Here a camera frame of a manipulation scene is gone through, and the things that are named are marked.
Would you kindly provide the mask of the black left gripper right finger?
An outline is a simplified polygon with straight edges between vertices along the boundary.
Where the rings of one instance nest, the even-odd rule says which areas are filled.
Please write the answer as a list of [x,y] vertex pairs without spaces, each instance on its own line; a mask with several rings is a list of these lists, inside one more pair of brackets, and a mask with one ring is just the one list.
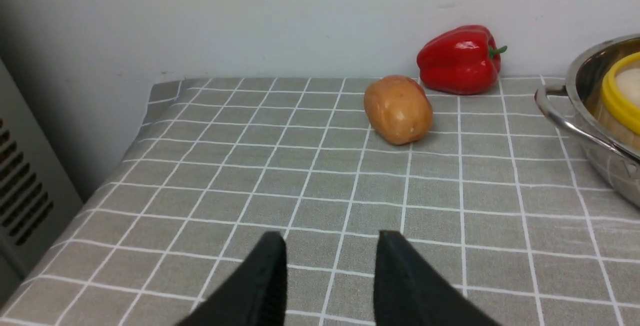
[[374,272],[377,326],[498,326],[448,283],[398,231],[380,231]]

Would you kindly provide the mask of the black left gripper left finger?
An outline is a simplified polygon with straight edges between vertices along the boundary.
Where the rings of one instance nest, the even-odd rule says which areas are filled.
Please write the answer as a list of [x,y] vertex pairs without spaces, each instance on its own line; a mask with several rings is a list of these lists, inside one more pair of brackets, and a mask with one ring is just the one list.
[[179,326],[283,326],[288,301],[286,243],[265,232],[240,266]]

